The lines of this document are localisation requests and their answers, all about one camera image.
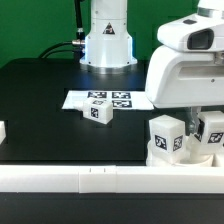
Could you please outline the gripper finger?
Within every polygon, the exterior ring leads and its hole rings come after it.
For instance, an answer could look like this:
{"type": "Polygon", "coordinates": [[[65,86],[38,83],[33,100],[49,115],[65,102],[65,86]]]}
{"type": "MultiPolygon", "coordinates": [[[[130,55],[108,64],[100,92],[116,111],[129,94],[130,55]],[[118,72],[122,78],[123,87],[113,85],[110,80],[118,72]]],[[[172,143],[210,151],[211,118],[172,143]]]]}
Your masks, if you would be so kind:
{"type": "Polygon", "coordinates": [[[189,119],[189,131],[195,133],[198,130],[200,121],[198,114],[201,112],[200,107],[189,107],[187,110],[187,115],[189,119]]]}

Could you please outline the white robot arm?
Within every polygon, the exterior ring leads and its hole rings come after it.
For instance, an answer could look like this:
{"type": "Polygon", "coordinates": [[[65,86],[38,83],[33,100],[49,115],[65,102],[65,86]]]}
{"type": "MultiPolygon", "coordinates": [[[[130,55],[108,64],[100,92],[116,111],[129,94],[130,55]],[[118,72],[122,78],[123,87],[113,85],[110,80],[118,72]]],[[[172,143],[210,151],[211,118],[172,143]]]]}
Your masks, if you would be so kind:
{"type": "MultiPolygon", "coordinates": [[[[145,93],[157,108],[224,105],[224,0],[199,0],[197,12],[159,27],[145,93]]],[[[127,32],[127,0],[92,0],[91,31],[80,64],[111,74],[137,64],[127,32]]]]}

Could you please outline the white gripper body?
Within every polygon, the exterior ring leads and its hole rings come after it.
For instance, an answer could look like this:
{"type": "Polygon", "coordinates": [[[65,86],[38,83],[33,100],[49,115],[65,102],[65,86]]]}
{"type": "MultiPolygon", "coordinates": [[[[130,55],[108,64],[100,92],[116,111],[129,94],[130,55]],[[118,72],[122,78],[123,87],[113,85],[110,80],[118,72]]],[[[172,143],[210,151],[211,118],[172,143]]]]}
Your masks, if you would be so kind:
{"type": "Polygon", "coordinates": [[[197,14],[159,27],[145,93],[158,108],[224,105],[224,18],[197,14]]]}

